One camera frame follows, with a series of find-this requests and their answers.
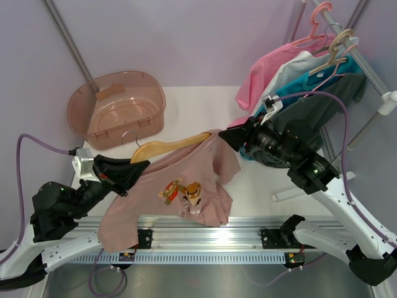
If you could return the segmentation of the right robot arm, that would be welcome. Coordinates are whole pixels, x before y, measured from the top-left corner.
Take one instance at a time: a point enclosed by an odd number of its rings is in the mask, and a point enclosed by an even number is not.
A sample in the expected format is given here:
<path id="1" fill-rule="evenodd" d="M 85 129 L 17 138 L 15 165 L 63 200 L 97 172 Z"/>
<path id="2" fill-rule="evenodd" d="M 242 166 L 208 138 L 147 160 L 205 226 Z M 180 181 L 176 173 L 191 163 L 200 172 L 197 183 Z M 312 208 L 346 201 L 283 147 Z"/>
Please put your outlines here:
<path id="1" fill-rule="evenodd" d="M 255 149 L 283 161 L 291 182 L 327 208 L 349 233 L 343 236 L 294 214 L 280 228 L 285 245 L 317 248 L 345 262 L 364 283 L 377 286 L 396 271 L 396 234 L 372 216 L 345 189 L 346 179 L 306 144 L 309 132 L 303 120 L 290 121 L 279 134 L 261 117 L 250 117 L 219 136 L 234 151 Z"/>

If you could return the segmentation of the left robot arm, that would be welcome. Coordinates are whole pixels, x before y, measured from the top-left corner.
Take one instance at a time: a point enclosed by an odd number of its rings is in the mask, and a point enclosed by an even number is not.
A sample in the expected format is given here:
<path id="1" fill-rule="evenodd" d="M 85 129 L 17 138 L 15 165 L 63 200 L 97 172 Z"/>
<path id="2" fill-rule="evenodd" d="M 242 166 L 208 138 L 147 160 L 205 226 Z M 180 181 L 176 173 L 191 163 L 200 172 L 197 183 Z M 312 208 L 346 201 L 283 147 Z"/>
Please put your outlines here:
<path id="1" fill-rule="evenodd" d="M 1 290 L 29 287 L 61 265 L 102 248 L 97 232 L 62 242 L 108 194 L 126 196 L 150 162 L 92 156 L 78 149 L 72 166 L 79 178 L 77 189 L 50 181 L 33 196 L 34 213 L 19 243 L 1 253 Z"/>

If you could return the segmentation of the dusty pink printed t-shirt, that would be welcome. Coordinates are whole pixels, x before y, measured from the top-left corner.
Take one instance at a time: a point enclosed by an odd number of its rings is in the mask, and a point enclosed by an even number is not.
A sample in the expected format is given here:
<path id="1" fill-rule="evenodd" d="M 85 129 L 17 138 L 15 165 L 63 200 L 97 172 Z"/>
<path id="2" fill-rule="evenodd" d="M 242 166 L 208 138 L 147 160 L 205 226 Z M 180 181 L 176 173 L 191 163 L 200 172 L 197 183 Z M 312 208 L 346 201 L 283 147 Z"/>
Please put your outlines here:
<path id="1" fill-rule="evenodd" d="M 141 215 L 178 216 L 209 227 L 229 221 L 232 198 L 224 189 L 240 171 L 234 150 L 211 130 L 204 142 L 181 148 L 150 164 L 127 196 L 117 196 L 99 225 L 109 253 L 138 244 Z"/>

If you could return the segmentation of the wooden clothes hanger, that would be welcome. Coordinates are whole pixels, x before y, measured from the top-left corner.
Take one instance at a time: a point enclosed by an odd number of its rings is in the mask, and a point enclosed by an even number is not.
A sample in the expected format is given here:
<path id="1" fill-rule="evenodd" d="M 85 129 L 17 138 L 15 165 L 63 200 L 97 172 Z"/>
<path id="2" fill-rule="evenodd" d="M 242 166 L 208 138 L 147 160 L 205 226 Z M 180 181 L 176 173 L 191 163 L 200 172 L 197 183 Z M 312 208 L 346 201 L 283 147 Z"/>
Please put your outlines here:
<path id="1" fill-rule="evenodd" d="M 149 160 L 150 158 L 153 158 L 155 156 L 163 155 L 181 148 L 200 144 L 211 136 L 212 134 L 210 132 L 203 132 L 198 135 L 194 135 L 192 137 L 185 138 L 176 142 L 148 142 L 144 145 L 138 146 L 130 159 L 130 163 L 132 164 Z"/>

